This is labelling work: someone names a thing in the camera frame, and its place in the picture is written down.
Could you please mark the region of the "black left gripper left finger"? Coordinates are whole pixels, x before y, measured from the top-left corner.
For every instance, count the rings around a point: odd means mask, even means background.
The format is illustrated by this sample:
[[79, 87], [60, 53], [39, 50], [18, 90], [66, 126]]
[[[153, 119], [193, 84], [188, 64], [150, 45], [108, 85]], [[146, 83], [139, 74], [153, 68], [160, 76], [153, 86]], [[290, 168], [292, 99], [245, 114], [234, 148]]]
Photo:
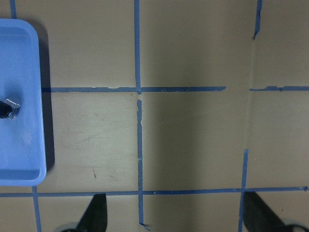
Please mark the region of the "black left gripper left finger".
[[107, 230], [106, 194], [95, 194], [79, 221], [79, 232], [105, 232]]

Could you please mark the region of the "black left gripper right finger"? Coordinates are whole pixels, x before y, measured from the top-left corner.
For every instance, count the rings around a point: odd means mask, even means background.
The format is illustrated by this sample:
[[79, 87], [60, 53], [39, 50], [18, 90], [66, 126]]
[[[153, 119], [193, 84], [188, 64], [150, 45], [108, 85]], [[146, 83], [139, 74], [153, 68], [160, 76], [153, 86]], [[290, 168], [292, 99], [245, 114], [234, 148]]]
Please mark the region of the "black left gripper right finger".
[[299, 224], [286, 224], [256, 192], [245, 192], [243, 222], [249, 232], [307, 232]]

